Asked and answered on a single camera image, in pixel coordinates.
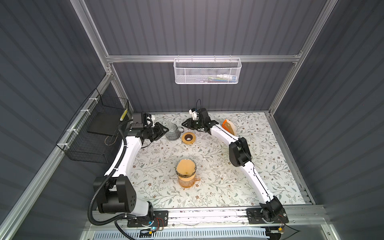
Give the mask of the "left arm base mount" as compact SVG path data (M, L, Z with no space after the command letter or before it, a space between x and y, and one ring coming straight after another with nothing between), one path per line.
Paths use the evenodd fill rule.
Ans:
M152 206L149 207L149 212L144 217L137 217L136 219L128 220L128 228L139 227L167 227L168 226L168 211L154 210Z

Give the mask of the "grey glass carafe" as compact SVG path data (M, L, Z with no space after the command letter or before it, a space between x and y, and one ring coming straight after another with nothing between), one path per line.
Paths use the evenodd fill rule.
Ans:
M179 139L184 133L185 129L183 127L180 127L174 123L168 123L167 128L169 131L166 133L166 138L170 141L175 141Z

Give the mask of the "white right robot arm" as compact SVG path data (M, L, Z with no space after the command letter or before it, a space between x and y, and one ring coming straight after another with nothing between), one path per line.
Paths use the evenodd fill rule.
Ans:
M259 205L262 208L262 219L266 223L288 223L286 211L277 198L267 187L252 162L252 155L243 137L239 138L217 121L212 120L205 108L192 108L189 110L191 117L182 123L182 126L190 130L205 132L221 140L229 148L229 159L234 167L240 168L248 179L256 193Z

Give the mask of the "orange glass carafe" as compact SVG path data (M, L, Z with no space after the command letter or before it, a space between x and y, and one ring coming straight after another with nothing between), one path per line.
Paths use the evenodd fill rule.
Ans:
M195 184L195 182L198 182L200 180L201 179L199 177L197 177L196 175L192 175L192 176L187 177L187 178L179 177L178 178L178 183L183 188L190 188L190 187L192 187Z

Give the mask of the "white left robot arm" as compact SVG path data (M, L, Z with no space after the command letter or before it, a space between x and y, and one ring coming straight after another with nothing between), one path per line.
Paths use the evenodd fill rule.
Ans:
M104 177L94 181L95 200L102 214L126 213L135 217L146 217L153 209L152 204L137 197L129 174L137 154L145 140L150 143L162 138L169 129L155 122L148 113L135 113L131 120L120 124L122 138L117 156Z

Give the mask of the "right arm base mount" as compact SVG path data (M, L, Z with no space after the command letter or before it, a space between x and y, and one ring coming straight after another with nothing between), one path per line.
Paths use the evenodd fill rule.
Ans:
M246 209L246 216L250 224L287 224L289 218L284 208L269 213L261 207Z

